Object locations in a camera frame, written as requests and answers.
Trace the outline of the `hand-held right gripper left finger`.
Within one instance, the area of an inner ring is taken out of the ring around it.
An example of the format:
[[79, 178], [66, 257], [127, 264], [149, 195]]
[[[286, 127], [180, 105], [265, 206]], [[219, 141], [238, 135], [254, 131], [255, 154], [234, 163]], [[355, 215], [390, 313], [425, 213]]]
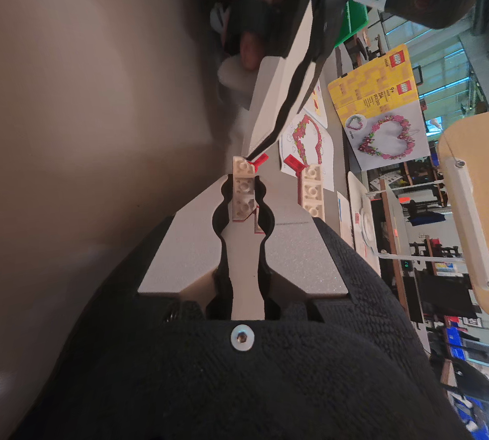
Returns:
[[233, 287], [223, 230], [232, 178], [225, 175], [177, 211], [138, 288], [144, 296], [196, 302], [205, 315], [230, 315]]

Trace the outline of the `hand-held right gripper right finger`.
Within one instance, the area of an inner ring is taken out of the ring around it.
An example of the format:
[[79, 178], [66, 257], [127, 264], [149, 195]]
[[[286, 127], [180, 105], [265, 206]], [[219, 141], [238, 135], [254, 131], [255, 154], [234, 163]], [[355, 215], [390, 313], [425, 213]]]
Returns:
[[271, 181], [255, 178], [258, 224], [264, 232], [258, 283], [264, 300], [340, 299], [347, 287], [316, 220]]

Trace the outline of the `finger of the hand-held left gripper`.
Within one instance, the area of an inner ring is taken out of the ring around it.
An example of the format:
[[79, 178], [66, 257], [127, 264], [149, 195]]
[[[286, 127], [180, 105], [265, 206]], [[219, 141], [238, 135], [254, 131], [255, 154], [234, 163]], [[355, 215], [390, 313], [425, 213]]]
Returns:
[[313, 60], [309, 55], [306, 55], [298, 66], [299, 72], [299, 104], [305, 104], [316, 87], [323, 70], [326, 56], [322, 55], [318, 59]]
[[325, 10], [312, 0], [283, 3], [260, 63], [244, 136], [244, 157], [250, 162], [265, 153], [299, 112], [298, 66], [309, 55], [325, 56]]

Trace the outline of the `green plastic bin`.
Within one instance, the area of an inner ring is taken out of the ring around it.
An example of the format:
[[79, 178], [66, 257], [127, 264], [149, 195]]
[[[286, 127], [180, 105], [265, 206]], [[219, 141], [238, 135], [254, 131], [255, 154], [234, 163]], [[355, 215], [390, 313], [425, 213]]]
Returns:
[[349, 0], [344, 9], [340, 33], [334, 45], [339, 47], [368, 25], [368, 8], [362, 3]]

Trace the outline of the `red and white lego assembly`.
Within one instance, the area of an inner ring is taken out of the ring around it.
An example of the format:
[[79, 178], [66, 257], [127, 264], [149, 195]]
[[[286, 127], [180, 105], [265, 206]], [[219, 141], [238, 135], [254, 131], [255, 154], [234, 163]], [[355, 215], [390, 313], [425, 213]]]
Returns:
[[[297, 176], [298, 204], [313, 218], [325, 221], [323, 174], [319, 164], [304, 166], [293, 156], [284, 160]], [[243, 157], [233, 158], [232, 221], [244, 222], [254, 215], [254, 233], [266, 234], [259, 223], [253, 166]]]

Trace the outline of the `yellow lego set box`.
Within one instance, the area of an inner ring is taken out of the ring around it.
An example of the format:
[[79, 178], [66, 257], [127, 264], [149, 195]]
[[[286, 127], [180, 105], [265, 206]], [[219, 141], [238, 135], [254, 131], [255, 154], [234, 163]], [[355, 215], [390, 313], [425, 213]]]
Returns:
[[328, 92], [361, 170], [429, 156], [405, 44], [331, 82]]

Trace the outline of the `lego instruction booklet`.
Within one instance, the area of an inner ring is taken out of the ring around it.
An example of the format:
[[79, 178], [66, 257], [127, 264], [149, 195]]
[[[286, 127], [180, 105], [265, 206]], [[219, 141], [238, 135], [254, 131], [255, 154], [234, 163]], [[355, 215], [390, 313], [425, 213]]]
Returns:
[[289, 122], [279, 140], [281, 171], [295, 176], [284, 160], [293, 156], [304, 166], [319, 164], [322, 168], [323, 187], [334, 191], [333, 141], [327, 132], [327, 115], [318, 81], [300, 112]]

